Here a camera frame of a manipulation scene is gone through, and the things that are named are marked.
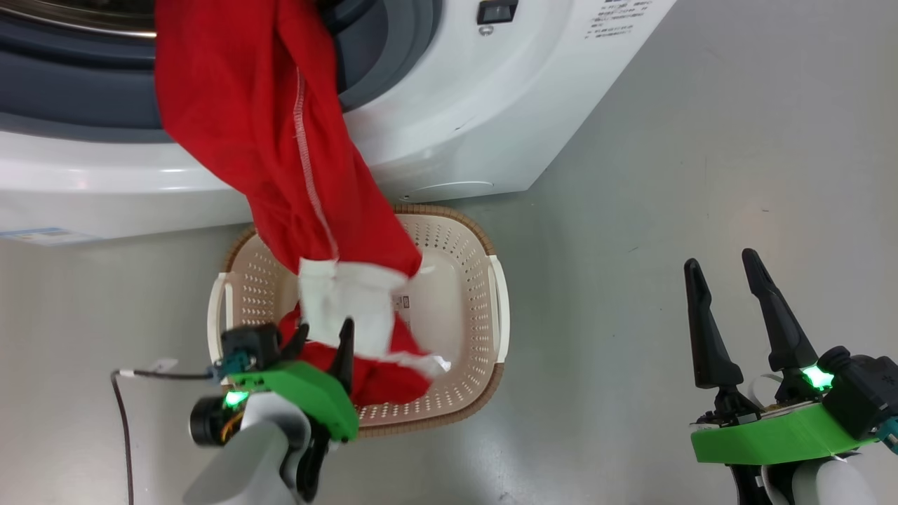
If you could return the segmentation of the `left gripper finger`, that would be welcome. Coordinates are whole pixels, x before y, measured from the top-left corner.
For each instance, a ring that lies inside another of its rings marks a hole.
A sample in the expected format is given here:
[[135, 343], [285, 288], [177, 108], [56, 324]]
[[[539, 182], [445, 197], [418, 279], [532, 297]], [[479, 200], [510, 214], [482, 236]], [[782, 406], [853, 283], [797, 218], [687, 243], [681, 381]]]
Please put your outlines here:
[[304, 351], [309, 333], [307, 323], [283, 323], [279, 326], [280, 354], [282, 361], [296, 361]]
[[339, 339], [328, 374], [340, 383], [346, 394], [351, 394], [355, 359], [355, 322], [351, 317], [344, 320]]

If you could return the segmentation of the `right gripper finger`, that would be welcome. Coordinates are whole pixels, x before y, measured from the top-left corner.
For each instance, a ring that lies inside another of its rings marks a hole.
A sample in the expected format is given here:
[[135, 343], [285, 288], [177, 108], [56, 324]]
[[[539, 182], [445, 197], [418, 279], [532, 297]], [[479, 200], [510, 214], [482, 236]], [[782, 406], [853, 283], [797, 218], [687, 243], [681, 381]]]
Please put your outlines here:
[[776, 286], [757, 250], [745, 248], [742, 261], [751, 294], [757, 298], [768, 333], [768, 362], [773, 372], [805, 370], [817, 364], [818, 354], [808, 341], [786, 298]]
[[743, 384], [741, 368], [732, 362], [710, 309], [712, 295], [699, 262], [684, 262], [694, 384], [711, 389]]

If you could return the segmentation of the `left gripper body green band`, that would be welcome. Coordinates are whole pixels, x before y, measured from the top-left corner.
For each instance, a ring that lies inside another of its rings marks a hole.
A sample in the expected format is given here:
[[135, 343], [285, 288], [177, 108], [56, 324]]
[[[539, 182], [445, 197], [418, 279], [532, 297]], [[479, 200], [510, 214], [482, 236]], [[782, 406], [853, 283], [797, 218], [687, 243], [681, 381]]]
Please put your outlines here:
[[240, 431], [272, 423], [295, 447], [315, 437], [346, 443], [357, 438], [360, 423], [343, 384], [302, 361], [281, 362], [267, 370], [231, 372], [234, 390], [206, 396], [189, 415], [197, 445], [221, 447]]

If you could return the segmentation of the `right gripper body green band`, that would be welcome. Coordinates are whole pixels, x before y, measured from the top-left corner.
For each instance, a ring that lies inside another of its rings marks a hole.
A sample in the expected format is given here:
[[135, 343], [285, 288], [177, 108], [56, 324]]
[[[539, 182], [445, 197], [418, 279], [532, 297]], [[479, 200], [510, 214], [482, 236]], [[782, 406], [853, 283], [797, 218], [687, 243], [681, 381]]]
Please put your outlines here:
[[788, 394], [776, 405], [757, 406], [738, 390], [741, 370], [725, 383], [700, 368], [694, 371], [696, 386], [716, 390], [715, 408], [693, 423], [690, 435], [696, 460], [724, 466], [775, 466], [836, 456], [875, 441], [871, 433], [856, 438], [822, 406], [833, 376], [818, 368], [774, 374], [780, 386], [808, 386], [808, 397]]

